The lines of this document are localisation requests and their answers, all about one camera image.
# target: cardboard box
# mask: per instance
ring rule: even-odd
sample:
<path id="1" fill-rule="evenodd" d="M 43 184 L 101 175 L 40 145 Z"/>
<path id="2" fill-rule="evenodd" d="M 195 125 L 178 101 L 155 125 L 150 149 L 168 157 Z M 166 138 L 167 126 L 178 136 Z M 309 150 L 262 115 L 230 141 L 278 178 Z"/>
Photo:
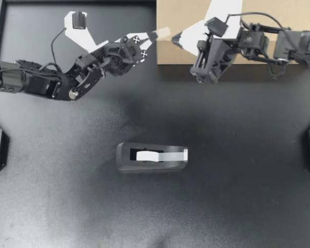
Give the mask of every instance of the cardboard box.
<path id="1" fill-rule="evenodd" d="M 157 0 L 157 29 L 168 26 L 171 35 L 157 42 L 158 65 L 193 64 L 196 57 L 171 42 L 173 35 L 183 31 L 205 18 L 211 0 Z M 265 12 L 274 16 L 284 27 L 292 30 L 310 30 L 310 0 L 243 0 L 242 12 Z M 261 23 L 277 27 L 271 19 L 260 15 L 243 16 L 247 23 Z M 267 53 L 273 55 L 276 35 L 267 34 L 270 39 Z M 255 64 L 238 56 L 235 64 Z"/>

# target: black table surface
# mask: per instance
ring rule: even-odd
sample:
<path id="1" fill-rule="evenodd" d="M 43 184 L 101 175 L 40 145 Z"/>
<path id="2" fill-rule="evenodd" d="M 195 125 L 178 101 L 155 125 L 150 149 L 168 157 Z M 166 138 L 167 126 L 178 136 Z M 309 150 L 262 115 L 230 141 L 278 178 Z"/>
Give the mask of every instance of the black table surface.
<path id="1" fill-rule="evenodd" d="M 10 4 L 0 58 L 52 60 L 70 10 L 96 43 L 156 28 L 153 4 Z M 55 43 L 67 70 L 84 51 Z M 10 136 L 0 172 L 0 247 L 310 247 L 310 72 L 280 80 L 232 66 L 198 85 L 149 58 L 76 102 L 0 93 Z M 178 174 L 122 175 L 120 142 L 181 145 Z"/>

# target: wire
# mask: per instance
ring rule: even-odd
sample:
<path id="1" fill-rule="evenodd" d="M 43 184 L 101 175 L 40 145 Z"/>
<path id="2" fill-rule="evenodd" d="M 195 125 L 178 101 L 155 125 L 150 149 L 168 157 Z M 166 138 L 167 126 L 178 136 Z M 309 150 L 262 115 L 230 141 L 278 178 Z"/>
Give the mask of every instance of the wire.
<path id="1" fill-rule="evenodd" d="M 265 58 L 269 58 L 269 56 L 266 53 L 262 53 L 262 55 Z M 273 64 L 271 64 L 270 62 L 267 62 L 267 69 L 268 69 L 268 73 L 275 79 L 283 76 L 286 73 L 286 68 L 287 68 L 287 63 L 281 65 L 281 72 L 279 73 L 275 73 L 274 68 L 273 68 Z"/>
<path id="2" fill-rule="evenodd" d="M 46 65 L 43 65 L 42 67 L 39 68 L 39 71 L 42 71 L 43 69 L 47 68 L 48 66 L 54 66 L 58 72 L 62 72 L 61 67 L 58 64 L 53 63 L 53 62 L 49 62 Z"/>
<path id="3" fill-rule="evenodd" d="M 58 33 L 54 39 L 52 40 L 52 43 L 51 43 L 51 50 L 52 50 L 52 55 L 53 55 L 53 60 L 54 60 L 54 63 L 56 63 L 56 58 L 55 58 L 55 54 L 54 54 L 54 48 L 53 48 L 53 44 L 54 44 L 54 41 L 57 39 L 57 37 L 60 36 L 60 34 L 62 34 L 64 32 L 64 30 L 66 30 L 66 28 L 63 28 L 60 33 Z"/>
<path id="4" fill-rule="evenodd" d="M 287 41 L 289 42 L 289 44 L 295 49 L 298 50 L 298 47 L 294 44 L 294 42 L 292 41 L 291 37 L 288 35 L 288 33 L 286 32 L 286 30 L 284 29 L 284 27 L 280 24 L 280 22 L 274 18 L 273 16 L 263 13 L 263 12 L 245 12 L 245 13 L 240 13 L 240 14 L 228 14 L 225 23 L 227 23 L 228 19 L 230 17 L 239 17 L 239 16 L 250 16 L 250 15 L 261 15 L 261 16 L 266 16 L 270 19 L 272 19 L 273 21 L 276 22 L 276 24 L 278 24 L 278 26 L 280 27 L 281 31 L 284 33 L 284 35 L 287 38 Z"/>

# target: metal frame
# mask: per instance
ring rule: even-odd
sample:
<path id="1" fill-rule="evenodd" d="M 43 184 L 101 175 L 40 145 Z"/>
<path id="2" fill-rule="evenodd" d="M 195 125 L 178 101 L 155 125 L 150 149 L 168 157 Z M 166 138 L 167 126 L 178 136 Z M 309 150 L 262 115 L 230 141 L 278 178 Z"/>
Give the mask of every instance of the metal frame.
<path id="1" fill-rule="evenodd" d="M 7 5 L 22 3 L 51 3 L 51 4 L 72 4 L 72 3 L 154 3 L 156 0 L 0 0 L 0 45 L 4 28 L 4 20 Z"/>

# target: screw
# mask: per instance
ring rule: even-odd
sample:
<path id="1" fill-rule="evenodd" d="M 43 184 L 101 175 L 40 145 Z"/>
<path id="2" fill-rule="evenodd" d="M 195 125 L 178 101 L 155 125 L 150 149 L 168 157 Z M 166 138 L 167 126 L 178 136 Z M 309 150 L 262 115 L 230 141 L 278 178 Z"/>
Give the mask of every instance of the screw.
<path id="1" fill-rule="evenodd" d="M 250 37 L 250 36 L 248 36 L 247 38 L 245 38 L 245 40 L 244 40 L 246 43 L 252 43 L 252 41 L 253 41 L 253 38 L 252 37 Z"/>

